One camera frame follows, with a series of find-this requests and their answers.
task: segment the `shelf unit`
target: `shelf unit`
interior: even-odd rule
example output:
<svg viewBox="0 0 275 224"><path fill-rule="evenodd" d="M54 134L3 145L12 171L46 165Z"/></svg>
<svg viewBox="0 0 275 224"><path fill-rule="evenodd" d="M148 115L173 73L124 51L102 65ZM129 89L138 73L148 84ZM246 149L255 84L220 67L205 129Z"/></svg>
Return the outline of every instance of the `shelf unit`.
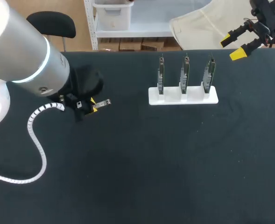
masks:
<svg viewBox="0 0 275 224"><path fill-rule="evenodd" d="M201 8L210 0L136 0L132 6L131 28L122 31L103 30L98 15L93 17L93 0L84 1L92 47L97 50L97 38L170 37L171 19Z"/></svg>

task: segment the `white stand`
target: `white stand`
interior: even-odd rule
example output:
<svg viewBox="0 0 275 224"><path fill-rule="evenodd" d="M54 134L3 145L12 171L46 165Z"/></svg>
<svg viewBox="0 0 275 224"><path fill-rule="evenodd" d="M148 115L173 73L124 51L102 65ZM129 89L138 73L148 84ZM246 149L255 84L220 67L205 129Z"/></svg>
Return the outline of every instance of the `white stand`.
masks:
<svg viewBox="0 0 275 224"><path fill-rule="evenodd" d="M164 94L159 95L158 87L148 90L150 105L192 105L192 104L217 104L216 89L211 86L210 93L205 93L203 83L200 86L187 86L187 94L182 94L180 84L175 87L164 87Z"/></svg>

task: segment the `white spiral cable wrap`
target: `white spiral cable wrap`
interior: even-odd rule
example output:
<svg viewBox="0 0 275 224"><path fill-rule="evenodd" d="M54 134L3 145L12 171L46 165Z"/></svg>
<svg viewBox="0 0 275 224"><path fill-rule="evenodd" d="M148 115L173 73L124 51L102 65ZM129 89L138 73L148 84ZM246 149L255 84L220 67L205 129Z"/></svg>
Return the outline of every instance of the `white spiral cable wrap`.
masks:
<svg viewBox="0 0 275 224"><path fill-rule="evenodd" d="M27 180L14 180L14 179L11 179L11 178L0 176L1 181L5 181L5 182L9 182L9 183L15 183L15 184L32 183L32 182L38 180L44 174L44 172L46 170L46 166L47 166L46 155L45 155L45 152L44 152L43 147L41 146L39 140L35 136L35 133L34 133L34 130L33 130L33 122L34 122L36 116L38 116L39 113L41 113L42 111L47 110L49 108L57 108L61 111L64 111L64 105L63 104L59 104L59 103L46 104L46 105L41 106L38 109L36 109L31 114L31 116L29 117L28 122L27 122L28 133L29 133L31 139L33 140L34 144L36 145L37 149L39 150L41 158L42 158L42 168L41 168L40 172L36 176L34 176L30 179L27 179Z"/></svg>

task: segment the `chair backrest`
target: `chair backrest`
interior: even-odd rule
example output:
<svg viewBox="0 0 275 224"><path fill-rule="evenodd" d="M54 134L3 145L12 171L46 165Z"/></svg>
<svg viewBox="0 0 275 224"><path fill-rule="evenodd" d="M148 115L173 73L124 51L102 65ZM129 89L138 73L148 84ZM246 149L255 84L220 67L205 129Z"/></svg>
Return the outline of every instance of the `chair backrest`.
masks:
<svg viewBox="0 0 275 224"><path fill-rule="evenodd" d="M71 17L59 12L37 12L29 15L27 20L41 34L74 38L76 29Z"/></svg>

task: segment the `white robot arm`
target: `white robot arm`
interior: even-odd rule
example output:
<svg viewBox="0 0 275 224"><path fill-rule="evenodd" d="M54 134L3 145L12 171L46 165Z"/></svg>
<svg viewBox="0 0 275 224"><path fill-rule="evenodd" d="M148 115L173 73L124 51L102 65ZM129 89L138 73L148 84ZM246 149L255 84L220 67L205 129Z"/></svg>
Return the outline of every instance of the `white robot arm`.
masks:
<svg viewBox="0 0 275 224"><path fill-rule="evenodd" d="M0 0L0 122L10 105L7 81L47 97L63 88L69 73L68 60Z"/></svg>
<svg viewBox="0 0 275 224"><path fill-rule="evenodd" d="M109 100L96 104L92 99L103 87L98 71L90 65L72 68L38 30L0 0L0 122L10 105L8 81L72 108L77 120L110 104Z"/></svg>

